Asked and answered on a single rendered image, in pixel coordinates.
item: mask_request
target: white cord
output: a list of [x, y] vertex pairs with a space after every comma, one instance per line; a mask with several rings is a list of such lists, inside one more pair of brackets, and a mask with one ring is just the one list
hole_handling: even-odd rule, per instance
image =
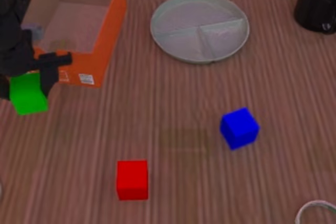
[[298, 211], [296, 217], [295, 217], [295, 224], [300, 224], [301, 223], [301, 216], [303, 214], [303, 212], [307, 209], [307, 208], [310, 208], [310, 207], [324, 207], [324, 208], [327, 208], [328, 210], [334, 212], [336, 214], [336, 206], [327, 202], [327, 201], [324, 201], [324, 200], [313, 200], [313, 201], [310, 201], [306, 204], [304, 204], [303, 207], [300, 208], [300, 210]]

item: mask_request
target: table surface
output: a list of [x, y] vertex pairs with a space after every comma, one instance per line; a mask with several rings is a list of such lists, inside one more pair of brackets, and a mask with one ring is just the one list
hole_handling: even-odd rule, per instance
[[[336, 202], [335, 35], [300, 28], [296, 0], [233, 0], [251, 36], [195, 66], [163, 53], [149, 24], [164, 0], [128, 0], [101, 89], [56, 85], [48, 113], [0, 102], [1, 224], [284, 224]], [[221, 115], [247, 106], [258, 140], [231, 152]], [[120, 202], [116, 162], [147, 159], [150, 200]], [[312, 209], [303, 223], [335, 223]]]

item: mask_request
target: orange box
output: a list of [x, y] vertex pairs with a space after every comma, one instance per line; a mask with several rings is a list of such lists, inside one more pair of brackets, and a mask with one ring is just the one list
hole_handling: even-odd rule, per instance
[[100, 87], [126, 13], [126, 0], [31, 0], [23, 25], [39, 26], [35, 58], [72, 53], [59, 68], [59, 82]]

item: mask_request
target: plate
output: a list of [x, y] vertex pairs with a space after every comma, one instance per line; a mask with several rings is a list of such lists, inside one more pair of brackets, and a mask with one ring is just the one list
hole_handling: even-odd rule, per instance
[[168, 0], [151, 19], [158, 46], [189, 63], [211, 63], [234, 55], [249, 31], [245, 13], [229, 0]]

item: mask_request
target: mug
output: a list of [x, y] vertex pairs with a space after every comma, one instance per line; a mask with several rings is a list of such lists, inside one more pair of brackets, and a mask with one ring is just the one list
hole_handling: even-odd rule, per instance
[[294, 18], [307, 30], [333, 34], [336, 32], [336, 0], [298, 0]]

